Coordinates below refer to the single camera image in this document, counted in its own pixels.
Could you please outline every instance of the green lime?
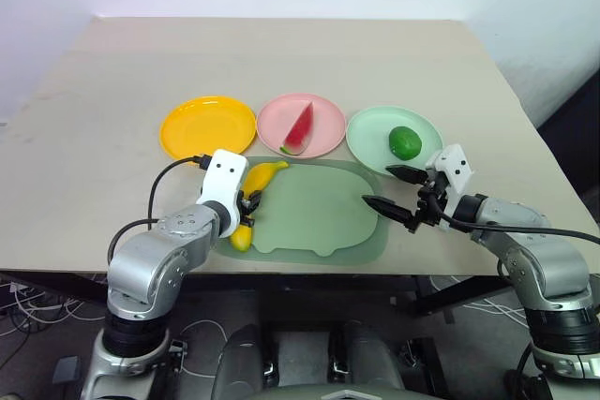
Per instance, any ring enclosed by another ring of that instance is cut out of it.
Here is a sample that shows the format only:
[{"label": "green lime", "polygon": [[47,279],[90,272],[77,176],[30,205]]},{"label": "green lime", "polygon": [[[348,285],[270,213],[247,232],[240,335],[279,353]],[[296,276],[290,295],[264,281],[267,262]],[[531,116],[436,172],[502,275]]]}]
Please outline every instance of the green lime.
[{"label": "green lime", "polygon": [[397,126],[390,131],[390,150],[402,161],[413,159],[421,153],[421,138],[407,126]]}]

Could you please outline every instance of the banana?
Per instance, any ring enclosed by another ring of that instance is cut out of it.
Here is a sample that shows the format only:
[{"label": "banana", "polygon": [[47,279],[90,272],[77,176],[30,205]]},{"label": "banana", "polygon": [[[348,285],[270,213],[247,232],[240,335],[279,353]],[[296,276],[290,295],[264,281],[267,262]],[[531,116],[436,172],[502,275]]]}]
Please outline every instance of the banana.
[{"label": "banana", "polygon": [[254,166],[247,173],[246,180],[242,185],[244,198],[247,199],[254,191],[262,191],[269,182],[275,177],[278,170],[289,168],[286,161],[276,161],[275,163],[261,163]]},{"label": "banana", "polygon": [[[262,191],[273,180],[275,174],[279,170],[289,168],[290,165],[286,161],[277,161],[275,163],[261,163],[254,166],[247,173],[246,180],[242,185],[244,198],[247,199],[254,191]],[[229,237],[233,248],[240,252],[248,252],[252,245],[252,227],[242,225],[235,229]]]}]

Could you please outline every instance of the green mat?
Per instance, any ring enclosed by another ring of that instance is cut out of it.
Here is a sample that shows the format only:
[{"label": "green mat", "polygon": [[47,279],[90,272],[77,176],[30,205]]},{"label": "green mat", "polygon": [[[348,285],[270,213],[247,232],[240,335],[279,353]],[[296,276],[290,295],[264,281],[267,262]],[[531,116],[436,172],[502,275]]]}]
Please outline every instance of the green mat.
[{"label": "green mat", "polygon": [[[255,156],[248,161],[254,166],[280,159]],[[387,243],[388,220],[360,199],[381,195],[377,178],[351,161],[289,162],[292,166],[264,190],[253,215],[256,246],[242,253],[221,239],[216,251],[237,259],[308,264],[356,265],[379,257]]]}]

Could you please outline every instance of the table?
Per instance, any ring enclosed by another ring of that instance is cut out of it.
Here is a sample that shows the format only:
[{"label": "table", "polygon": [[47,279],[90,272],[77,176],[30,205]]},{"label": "table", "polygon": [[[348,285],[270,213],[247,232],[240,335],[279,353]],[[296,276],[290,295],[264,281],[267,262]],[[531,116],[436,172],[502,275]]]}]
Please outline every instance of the table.
[{"label": "table", "polygon": [[[287,92],[325,96],[347,118],[395,104],[459,142],[472,192],[518,200],[555,227],[598,233],[552,153],[483,46],[452,21],[95,19],[45,77],[0,144],[0,267],[103,272],[123,224],[144,217],[170,159],[162,119],[195,96],[220,94],[255,112]],[[258,139],[247,156],[272,155]],[[353,159],[346,143],[326,156]],[[416,187],[381,178],[386,197],[415,207]],[[201,174],[165,177],[156,215],[195,201]],[[573,240],[592,272],[600,252]],[[495,274],[495,259],[456,231],[389,227],[382,256],[360,266],[241,261],[211,253],[205,274]]]}]

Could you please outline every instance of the red watermelon flesh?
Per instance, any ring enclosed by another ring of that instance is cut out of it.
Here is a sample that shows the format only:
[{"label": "red watermelon flesh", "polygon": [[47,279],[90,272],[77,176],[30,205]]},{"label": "red watermelon flesh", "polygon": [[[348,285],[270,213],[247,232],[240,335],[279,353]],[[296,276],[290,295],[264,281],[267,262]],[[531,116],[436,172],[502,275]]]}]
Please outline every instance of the red watermelon flesh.
[{"label": "red watermelon flesh", "polygon": [[307,149],[312,136],[312,102],[305,106],[279,150],[286,155],[299,155]]}]

